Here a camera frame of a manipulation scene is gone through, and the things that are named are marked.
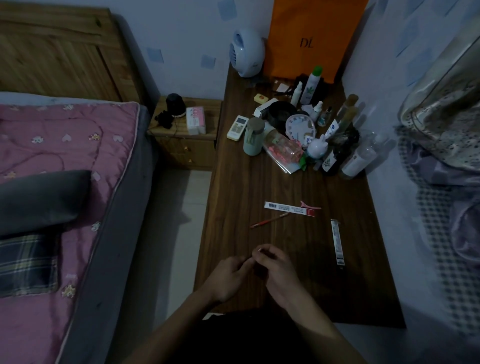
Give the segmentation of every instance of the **white fan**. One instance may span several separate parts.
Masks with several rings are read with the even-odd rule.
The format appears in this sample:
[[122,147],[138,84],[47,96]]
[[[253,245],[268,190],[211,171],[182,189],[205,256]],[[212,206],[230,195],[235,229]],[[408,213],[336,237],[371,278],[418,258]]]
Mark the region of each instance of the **white fan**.
[[265,45],[252,29],[237,30],[230,43],[230,62],[241,77],[255,76],[262,69]]

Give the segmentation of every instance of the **light blue wall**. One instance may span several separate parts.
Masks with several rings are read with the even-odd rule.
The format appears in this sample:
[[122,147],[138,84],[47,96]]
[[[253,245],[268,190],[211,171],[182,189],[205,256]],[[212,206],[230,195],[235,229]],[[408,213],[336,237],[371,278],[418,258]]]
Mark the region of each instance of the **light blue wall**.
[[[400,124],[397,113],[415,80],[478,11],[479,0],[372,1],[366,11],[369,19],[342,78],[346,94],[358,94],[366,104],[362,128],[397,140],[393,129]],[[438,342],[451,323],[442,293],[435,292],[438,273],[428,262],[433,253],[416,208],[415,187],[400,164],[397,148],[383,163],[367,168],[367,173],[408,327],[402,355],[414,357]]]
[[[30,2],[108,7],[120,25],[153,99],[176,92],[182,96],[223,99],[228,47],[233,32],[256,29],[267,37],[274,0],[228,0],[223,21],[217,0],[29,0]],[[160,49],[164,63],[152,62],[147,48]],[[202,56],[214,57],[212,70],[201,68]]]

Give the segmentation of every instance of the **black bowl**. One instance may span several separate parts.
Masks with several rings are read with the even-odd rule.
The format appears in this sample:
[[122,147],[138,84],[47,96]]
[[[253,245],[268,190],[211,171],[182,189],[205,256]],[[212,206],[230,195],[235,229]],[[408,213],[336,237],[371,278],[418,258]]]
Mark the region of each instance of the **black bowl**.
[[274,128],[284,132],[285,122],[295,114],[298,114],[295,106],[286,101],[277,101],[269,106],[267,120]]

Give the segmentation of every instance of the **wooden nightstand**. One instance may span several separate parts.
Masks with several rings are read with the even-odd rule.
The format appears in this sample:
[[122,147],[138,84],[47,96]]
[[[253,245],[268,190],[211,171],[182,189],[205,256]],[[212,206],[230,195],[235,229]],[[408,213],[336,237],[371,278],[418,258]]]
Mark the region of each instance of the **wooden nightstand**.
[[160,97],[150,121],[149,130],[160,144],[168,164],[181,169],[212,170],[222,101],[183,98],[186,107],[203,106],[205,112],[206,134],[189,135],[185,116],[174,119],[171,129],[158,126],[155,116],[167,110],[165,100],[165,96]]

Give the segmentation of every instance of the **forearm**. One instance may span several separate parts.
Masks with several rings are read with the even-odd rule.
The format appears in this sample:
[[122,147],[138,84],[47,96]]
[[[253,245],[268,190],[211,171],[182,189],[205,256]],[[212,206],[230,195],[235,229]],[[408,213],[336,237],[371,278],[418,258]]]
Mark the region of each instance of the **forearm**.
[[366,363],[306,290],[302,289],[296,296],[287,308],[288,314],[319,361],[326,364]]
[[182,344],[195,323],[198,323],[212,306],[212,297],[202,289],[192,293],[123,364],[164,363]]

